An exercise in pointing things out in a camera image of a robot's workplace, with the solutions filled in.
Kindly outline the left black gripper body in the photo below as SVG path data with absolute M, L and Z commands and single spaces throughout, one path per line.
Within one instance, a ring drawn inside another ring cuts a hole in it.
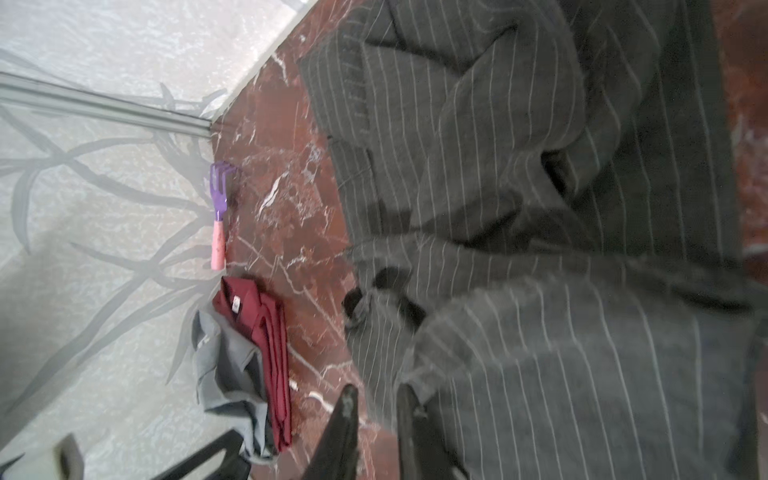
M 219 454 L 223 457 L 204 479 L 246 480 L 250 476 L 251 464 L 240 454 L 243 445 L 243 437 L 236 430 L 229 430 L 186 459 L 156 475 L 153 480 L 190 479 L 195 471 Z

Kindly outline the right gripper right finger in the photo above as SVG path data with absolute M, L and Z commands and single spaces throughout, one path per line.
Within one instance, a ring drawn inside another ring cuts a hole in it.
M 400 478 L 466 479 L 465 472 L 445 449 L 437 428 L 409 385 L 398 387 L 396 407 Z

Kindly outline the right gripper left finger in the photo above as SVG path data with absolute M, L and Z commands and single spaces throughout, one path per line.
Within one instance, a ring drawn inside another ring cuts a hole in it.
M 357 477 L 358 397 L 354 385 L 344 386 L 303 480 L 353 480 Z

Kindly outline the dark grey striped shirt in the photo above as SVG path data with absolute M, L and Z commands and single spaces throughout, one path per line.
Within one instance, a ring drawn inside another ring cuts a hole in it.
M 411 387 L 472 479 L 754 479 L 707 1 L 367 1 L 299 64 L 375 421 Z

